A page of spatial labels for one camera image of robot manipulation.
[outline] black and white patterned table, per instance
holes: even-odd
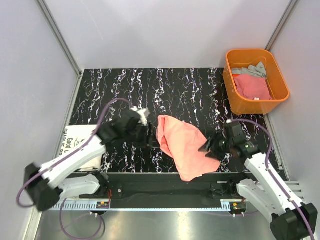
[[[223,68],[86,69],[70,124],[95,125],[110,100],[125,98],[134,106],[148,108],[151,112],[148,119],[155,126],[159,115],[169,115],[193,124],[205,136],[233,118],[250,119],[266,126],[263,115],[239,117],[231,112],[222,73]],[[114,103],[105,120],[111,120],[128,107],[124,102]],[[268,147],[268,137],[258,127],[243,124],[243,130],[261,147]],[[273,152],[270,162],[279,169]],[[173,159],[160,149],[135,148],[126,143],[103,156],[102,170],[109,173],[178,172]],[[229,155],[218,170],[243,171],[246,170],[239,161]]]

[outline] white wall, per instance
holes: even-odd
[[[46,0],[80,68],[224,67],[265,48],[290,0]]]
[[[272,53],[291,96],[270,118],[292,180],[320,210],[320,1],[300,1]]]
[[[21,240],[24,168],[53,158],[77,77],[36,1],[0,1],[0,12],[0,232]]]

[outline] orange plastic bin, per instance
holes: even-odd
[[[268,114],[289,98],[290,92],[276,63],[274,56],[264,49],[234,49],[226,56],[223,79],[228,94],[231,111],[234,114]],[[266,69],[266,84],[272,100],[250,100],[241,96],[232,76],[233,68],[247,68],[262,62]]]

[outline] pink towel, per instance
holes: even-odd
[[[242,74],[234,77],[234,82],[238,93],[246,99],[272,100],[266,79],[263,77]]]
[[[174,159],[181,180],[189,182],[218,170],[218,160],[198,151],[207,139],[195,126],[172,116],[159,116],[156,136],[161,150]]]

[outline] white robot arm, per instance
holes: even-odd
[[[39,211],[46,211],[60,199],[81,195],[105,196],[108,191],[108,176],[106,174],[94,172],[82,177],[68,177],[85,163],[105,154],[107,148],[113,147],[117,142],[147,146],[149,134],[151,134],[147,121],[149,114],[148,109],[138,110],[136,107],[125,111],[121,118],[101,126],[85,147],[82,145],[86,141],[69,151],[68,155],[76,153],[55,167],[52,166],[65,158],[65,155],[46,162],[40,167],[36,167],[34,163],[28,165],[24,173],[25,183],[36,174],[49,169],[26,188],[36,208]]]
[[[269,164],[257,142],[248,141],[238,122],[227,121],[225,131],[216,131],[199,151],[206,156],[223,159],[231,153],[241,161],[262,185],[262,191],[245,173],[238,173],[227,182],[226,193],[251,202],[270,223],[277,240],[301,240],[315,232],[318,211],[312,203],[304,202],[294,194]]]

